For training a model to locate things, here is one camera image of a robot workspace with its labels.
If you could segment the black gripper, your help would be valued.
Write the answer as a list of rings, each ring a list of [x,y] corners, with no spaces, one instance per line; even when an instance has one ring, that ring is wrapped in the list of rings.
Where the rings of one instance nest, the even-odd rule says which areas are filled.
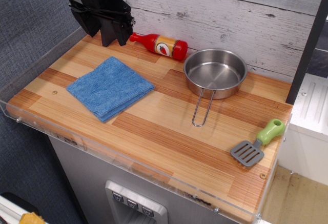
[[[74,18],[91,37],[100,29],[100,21],[96,17],[112,21],[121,46],[125,46],[133,34],[134,17],[131,7],[123,0],[69,0],[69,6]]]

